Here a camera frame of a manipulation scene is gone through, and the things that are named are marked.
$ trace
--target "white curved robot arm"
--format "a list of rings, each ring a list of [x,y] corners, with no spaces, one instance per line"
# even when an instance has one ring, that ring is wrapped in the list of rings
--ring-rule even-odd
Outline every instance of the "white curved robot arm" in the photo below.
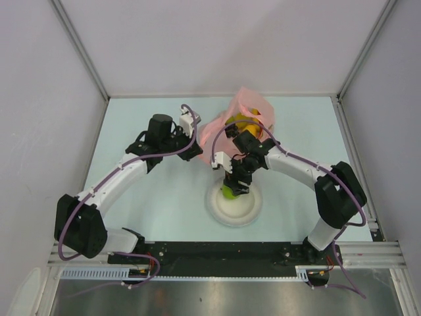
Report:
[[[300,160],[285,155],[277,147],[273,147],[264,157],[264,160],[268,169],[284,173],[305,184],[313,191],[318,178],[326,175]],[[328,170],[332,169],[329,165],[321,165]],[[340,230],[340,228],[334,228],[320,218],[309,234],[308,241],[318,251],[325,250]]]
[[[105,228],[103,217],[113,203],[136,181],[148,174],[165,155],[177,154],[189,161],[202,154],[193,136],[193,117],[200,117],[182,109],[179,125],[168,115],[154,115],[147,131],[142,132],[127,149],[117,166],[94,186],[76,197],[65,194],[57,204],[55,239],[59,240],[68,218],[74,217],[63,244],[85,257],[95,257],[99,252],[131,253],[141,235],[122,228]]]
[[[85,202],[86,205],[96,205],[96,208],[104,217],[114,202],[135,182],[147,174],[147,163],[144,160],[137,160],[130,163],[127,167],[123,167],[124,163],[139,157],[133,153],[125,154],[118,162],[115,169],[120,169],[111,176],[98,191],[94,193],[93,189],[97,187],[106,177],[100,179],[95,185],[78,194],[79,200],[91,194],[91,197]]]

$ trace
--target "pink plastic bag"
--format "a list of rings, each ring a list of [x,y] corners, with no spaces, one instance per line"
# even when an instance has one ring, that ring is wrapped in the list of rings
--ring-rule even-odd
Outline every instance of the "pink plastic bag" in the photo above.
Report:
[[[251,109],[256,109],[260,114],[254,115],[250,112]],[[199,129],[199,145],[203,149],[203,154],[200,157],[204,162],[211,162],[212,142],[216,134],[225,127],[225,123],[229,118],[236,116],[238,113],[250,119],[256,118],[264,127],[273,131],[275,123],[274,108],[257,92],[242,87],[230,101],[227,111],[221,112],[216,119]],[[262,132],[259,140],[262,142],[268,137],[266,132]],[[228,139],[225,133],[221,133],[216,141],[215,152],[218,151],[224,151],[230,157],[240,153],[233,144],[232,139]]]

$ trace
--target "white wall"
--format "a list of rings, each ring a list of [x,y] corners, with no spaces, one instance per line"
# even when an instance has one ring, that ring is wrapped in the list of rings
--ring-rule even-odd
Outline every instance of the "white wall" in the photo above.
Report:
[[[350,121],[380,223],[401,243],[421,297],[421,1],[395,12],[347,92]]]
[[[81,188],[105,103],[46,0],[0,10],[0,315],[53,243]]]
[[[386,0],[63,0],[111,96],[336,93]]]

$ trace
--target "black bracket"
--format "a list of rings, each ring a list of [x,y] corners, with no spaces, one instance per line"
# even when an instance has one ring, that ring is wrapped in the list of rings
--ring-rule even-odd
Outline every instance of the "black bracket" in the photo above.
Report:
[[[79,204],[77,197],[63,195],[57,203],[54,238],[59,240],[67,219]],[[96,205],[83,204],[78,214],[70,223],[64,237],[64,245],[87,258],[93,258],[104,248],[107,231]]]
[[[239,196],[249,193],[249,187],[243,183],[250,185],[252,174],[257,169],[268,168],[264,157],[275,146],[275,143],[271,138],[260,142],[248,130],[237,134],[233,143],[244,154],[244,157],[238,160],[231,159],[232,173],[225,174],[224,185],[232,190],[234,196]]]
[[[340,248],[338,245],[335,248],[339,254],[339,260],[341,260]],[[335,261],[332,247],[328,247],[324,251],[317,251],[309,244],[306,238],[302,244],[285,243],[277,252],[276,264],[293,266],[325,265],[327,256]]]
[[[154,154],[154,153],[171,153],[184,148],[189,144],[191,138],[183,133],[180,126],[175,126],[171,131],[173,125],[172,117],[164,114],[155,114],[149,120],[148,129],[143,131],[136,141],[129,145],[126,153],[134,153],[137,156]],[[203,153],[203,150],[195,141],[193,145],[178,154],[178,157],[184,161],[196,157]],[[162,161],[162,157],[143,159],[147,163],[147,172],[150,172],[156,165]]]
[[[332,172],[350,189],[361,207],[367,203],[367,197],[350,165],[341,161],[332,166]],[[318,178],[314,191],[320,217],[331,227],[341,229],[358,213],[347,192],[339,188],[339,184],[328,174]]]
[[[329,271],[325,270],[306,270],[309,278],[309,285],[325,286],[329,282]]]

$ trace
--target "light blue table surface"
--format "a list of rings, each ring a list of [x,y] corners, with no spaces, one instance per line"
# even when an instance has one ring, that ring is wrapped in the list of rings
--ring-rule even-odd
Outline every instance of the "light blue table surface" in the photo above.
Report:
[[[335,164],[348,156],[328,97],[267,97],[275,108],[275,137],[284,147],[313,161]],[[87,186],[106,175],[155,113],[178,122],[180,105],[199,113],[202,124],[225,110],[230,97],[111,99],[87,177]],[[202,160],[166,157],[111,207],[107,227],[127,227],[146,240],[168,241],[302,241],[319,214],[312,190],[274,171],[254,174],[263,194],[260,217],[249,226],[218,223],[206,210],[208,187],[223,176]],[[360,222],[357,215],[353,221]],[[341,241],[371,241],[368,227],[349,227]]]

